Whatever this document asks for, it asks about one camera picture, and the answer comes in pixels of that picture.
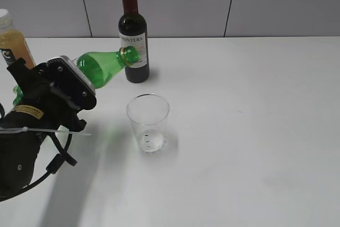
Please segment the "drinking glass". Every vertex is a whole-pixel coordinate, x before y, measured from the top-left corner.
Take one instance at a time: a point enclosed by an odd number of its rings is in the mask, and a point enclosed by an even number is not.
[[[165,143],[170,106],[156,94],[143,94],[132,99],[126,113],[138,146],[144,152],[155,152]]]

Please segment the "water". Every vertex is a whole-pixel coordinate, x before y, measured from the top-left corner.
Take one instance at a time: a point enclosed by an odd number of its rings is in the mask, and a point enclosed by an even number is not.
[[[146,130],[139,134],[137,141],[144,152],[155,152],[164,144],[164,135],[159,130]]]

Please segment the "yellow label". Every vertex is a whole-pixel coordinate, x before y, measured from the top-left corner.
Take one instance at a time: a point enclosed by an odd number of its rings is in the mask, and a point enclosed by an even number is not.
[[[35,117],[35,118],[37,118],[39,120],[44,115],[43,111],[41,111],[40,109],[37,109],[34,106],[28,106],[28,105],[15,106],[12,109],[12,112],[19,112],[19,113],[29,114],[29,115],[32,115],[33,117]]]

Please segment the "red wine bottle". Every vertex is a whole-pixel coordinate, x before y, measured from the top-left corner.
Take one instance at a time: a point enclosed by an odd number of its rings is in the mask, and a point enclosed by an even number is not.
[[[124,15],[118,23],[121,46],[134,46],[140,55],[137,63],[125,68],[126,78],[130,82],[144,82],[150,73],[147,23],[138,13],[137,0],[123,0],[123,7]]]

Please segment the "bottle label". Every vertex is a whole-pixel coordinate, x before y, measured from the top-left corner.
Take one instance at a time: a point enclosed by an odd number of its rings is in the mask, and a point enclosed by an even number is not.
[[[15,57],[11,49],[1,49],[1,54],[5,58],[7,65],[11,65],[15,62]]]
[[[133,46],[139,52],[140,59],[130,67],[137,69],[145,66],[148,61],[145,33],[132,37],[119,33],[119,37],[121,39],[122,47]]]

